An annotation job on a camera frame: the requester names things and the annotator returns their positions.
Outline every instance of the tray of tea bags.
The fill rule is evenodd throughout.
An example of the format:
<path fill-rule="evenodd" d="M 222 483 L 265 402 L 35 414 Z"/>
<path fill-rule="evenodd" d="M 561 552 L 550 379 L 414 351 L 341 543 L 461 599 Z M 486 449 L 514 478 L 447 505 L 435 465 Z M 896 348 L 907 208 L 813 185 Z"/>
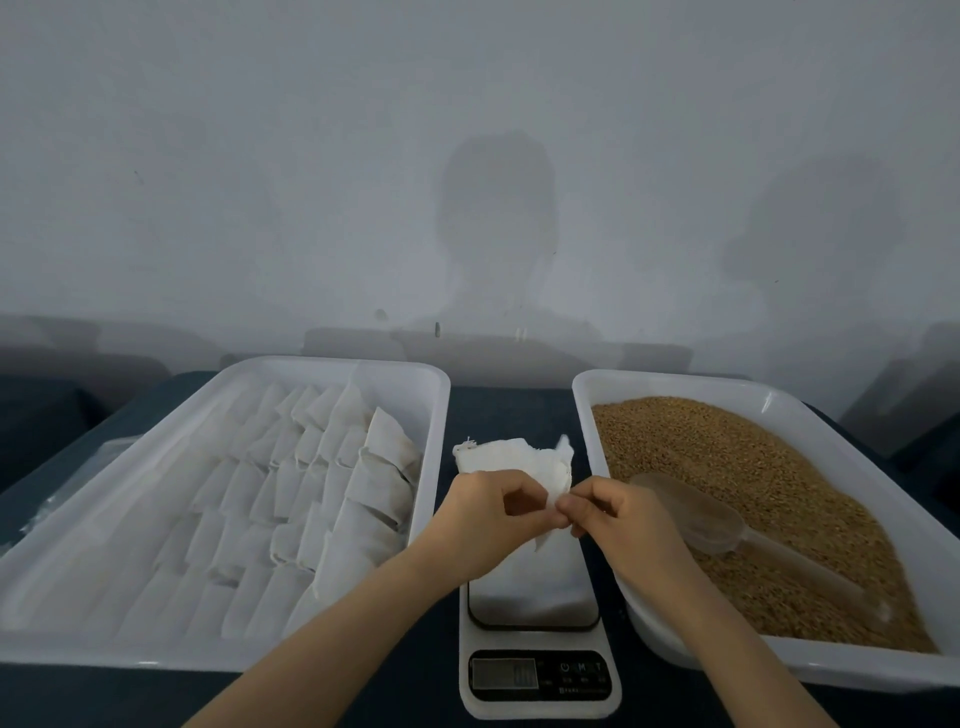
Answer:
<path fill-rule="evenodd" d="M 235 364 L 0 558 L 0 661 L 240 671 L 433 515 L 449 378 Z"/>

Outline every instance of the right hand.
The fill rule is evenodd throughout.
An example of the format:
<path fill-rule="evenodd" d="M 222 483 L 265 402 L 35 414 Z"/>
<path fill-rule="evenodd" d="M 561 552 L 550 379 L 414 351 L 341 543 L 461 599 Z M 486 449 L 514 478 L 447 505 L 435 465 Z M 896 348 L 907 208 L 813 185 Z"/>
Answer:
<path fill-rule="evenodd" d="M 691 590 L 706 579 L 649 488 L 589 477 L 556 507 L 573 523 L 573 535 L 587 532 L 611 568 L 662 614 L 692 597 Z"/>

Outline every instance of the digital kitchen scale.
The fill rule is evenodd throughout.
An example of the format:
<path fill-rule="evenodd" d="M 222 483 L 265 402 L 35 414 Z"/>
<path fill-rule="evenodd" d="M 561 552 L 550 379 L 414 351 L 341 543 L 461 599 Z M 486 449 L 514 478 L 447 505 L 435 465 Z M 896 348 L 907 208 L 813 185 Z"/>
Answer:
<path fill-rule="evenodd" d="M 601 718 L 619 707 L 607 632 L 568 530 L 460 588 L 459 668 L 477 718 Z"/>

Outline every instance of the left hand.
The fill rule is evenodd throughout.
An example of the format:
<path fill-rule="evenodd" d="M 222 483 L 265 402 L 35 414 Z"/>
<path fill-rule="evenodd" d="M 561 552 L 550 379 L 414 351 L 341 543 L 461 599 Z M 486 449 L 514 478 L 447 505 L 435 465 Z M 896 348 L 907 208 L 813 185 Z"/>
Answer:
<path fill-rule="evenodd" d="M 523 471 L 461 473 L 408 551 L 426 560 L 448 590 L 491 571 L 517 548 L 570 525 Z"/>

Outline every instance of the forearm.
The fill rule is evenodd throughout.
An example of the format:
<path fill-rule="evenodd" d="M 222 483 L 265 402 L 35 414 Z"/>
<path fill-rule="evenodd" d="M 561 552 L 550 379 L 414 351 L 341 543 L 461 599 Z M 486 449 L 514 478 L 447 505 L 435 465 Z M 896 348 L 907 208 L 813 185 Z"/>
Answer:
<path fill-rule="evenodd" d="M 773 650 L 703 575 L 670 620 L 737 728 L 832 726 Z"/>
<path fill-rule="evenodd" d="M 333 725 L 400 638 L 447 591 L 414 548 L 403 551 L 241 675 L 187 725 Z"/>

